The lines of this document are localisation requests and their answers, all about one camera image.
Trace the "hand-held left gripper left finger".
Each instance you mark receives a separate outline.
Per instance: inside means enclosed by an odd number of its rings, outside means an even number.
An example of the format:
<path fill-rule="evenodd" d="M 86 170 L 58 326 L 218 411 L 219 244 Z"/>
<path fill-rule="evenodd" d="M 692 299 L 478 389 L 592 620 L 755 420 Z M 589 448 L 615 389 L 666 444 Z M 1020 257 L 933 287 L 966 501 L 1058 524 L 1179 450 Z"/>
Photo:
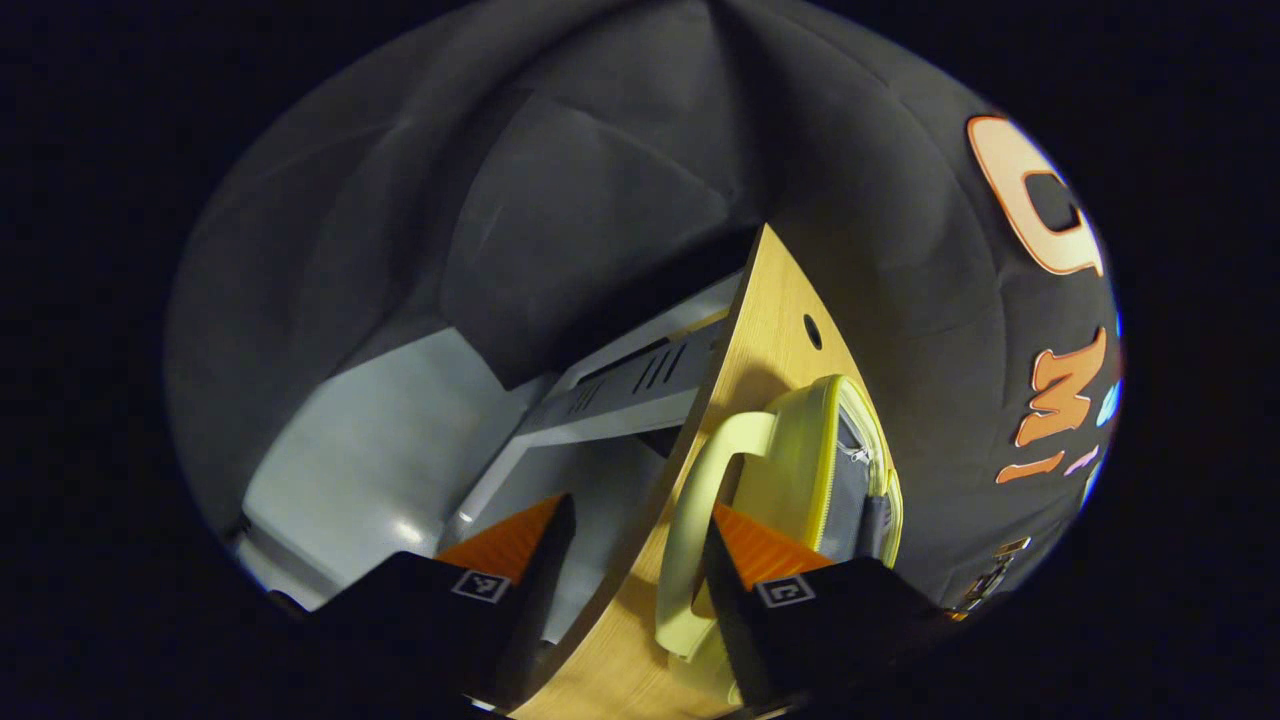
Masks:
<path fill-rule="evenodd" d="M 532 693 L 576 532 L 573 497 L 544 498 L 435 557 L 393 553 L 301 623 L 342 708 L 498 714 Z"/>

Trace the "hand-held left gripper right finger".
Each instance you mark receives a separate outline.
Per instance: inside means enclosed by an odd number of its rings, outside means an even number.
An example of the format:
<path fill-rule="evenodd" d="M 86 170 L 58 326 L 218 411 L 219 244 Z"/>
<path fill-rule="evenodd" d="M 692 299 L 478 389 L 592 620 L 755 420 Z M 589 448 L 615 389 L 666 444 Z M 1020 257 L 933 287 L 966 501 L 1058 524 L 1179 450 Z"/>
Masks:
<path fill-rule="evenodd" d="M 881 561 L 835 562 L 723 503 L 713 510 L 704 561 L 749 708 L 845 694 L 954 634 L 951 614 Z"/>

